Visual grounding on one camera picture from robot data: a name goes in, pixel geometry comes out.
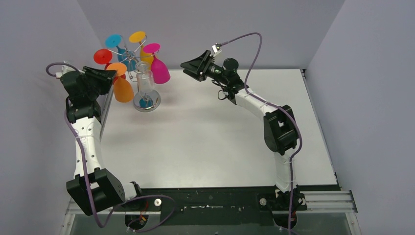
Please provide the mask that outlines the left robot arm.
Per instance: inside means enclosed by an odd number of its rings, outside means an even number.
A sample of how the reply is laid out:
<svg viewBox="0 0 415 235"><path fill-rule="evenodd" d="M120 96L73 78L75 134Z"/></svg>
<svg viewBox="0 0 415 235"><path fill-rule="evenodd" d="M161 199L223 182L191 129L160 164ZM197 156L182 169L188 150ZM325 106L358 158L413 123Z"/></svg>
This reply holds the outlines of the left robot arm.
<svg viewBox="0 0 415 235"><path fill-rule="evenodd" d="M103 117L97 99L111 91L116 74L115 70L86 66L78 70L70 65L63 65L61 72L56 73L68 93L65 118L76 146L75 173L66 188L85 215L124 202L133 211L145 205L145 197L136 182L122 184L102 163Z"/></svg>

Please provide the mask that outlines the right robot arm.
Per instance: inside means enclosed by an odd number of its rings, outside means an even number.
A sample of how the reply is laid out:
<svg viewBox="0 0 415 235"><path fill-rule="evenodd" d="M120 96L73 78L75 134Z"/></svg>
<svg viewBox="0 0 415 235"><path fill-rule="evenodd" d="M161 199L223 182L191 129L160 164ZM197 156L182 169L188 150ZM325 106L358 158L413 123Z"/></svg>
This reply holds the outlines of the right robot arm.
<svg viewBox="0 0 415 235"><path fill-rule="evenodd" d="M294 156L302 147L302 137L290 106L271 104L256 93L238 74L239 63L233 58L224 60L222 66L215 64L214 55L206 50L195 59L182 62L183 73L202 82L207 78L221 88L225 99L240 106L263 122L264 141L273 152L276 163L276 199L268 200L274 210L295 212L305 201L296 190Z"/></svg>

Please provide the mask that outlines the orange wine glass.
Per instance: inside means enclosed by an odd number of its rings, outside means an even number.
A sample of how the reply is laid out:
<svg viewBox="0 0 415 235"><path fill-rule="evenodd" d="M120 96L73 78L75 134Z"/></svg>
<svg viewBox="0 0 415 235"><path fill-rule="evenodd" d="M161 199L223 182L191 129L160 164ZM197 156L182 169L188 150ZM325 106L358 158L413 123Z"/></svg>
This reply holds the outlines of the orange wine glass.
<svg viewBox="0 0 415 235"><path fill-rule="evenodd" d="M116 71L116 79L113 82L115 99L121 103L132 101L134 98L133 88L126 79L122 78L127 71L126 65L121 62L111 63L106 67L106 70Z"/></svg>

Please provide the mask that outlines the clear patterned wine glass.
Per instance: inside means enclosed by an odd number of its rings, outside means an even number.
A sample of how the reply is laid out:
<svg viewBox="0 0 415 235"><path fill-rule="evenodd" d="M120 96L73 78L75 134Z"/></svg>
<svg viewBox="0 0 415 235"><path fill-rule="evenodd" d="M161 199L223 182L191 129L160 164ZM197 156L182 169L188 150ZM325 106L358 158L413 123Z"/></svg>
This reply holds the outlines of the clear patterned wine glass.
<svg viewBox="0 0 415 235"><path fill-rule="evenodd" d="M138 83L138 91L143 94L152 92L155 89L153 73L150 70L150 64L147 62L138 62L136 64L136 79Z"/></svg>

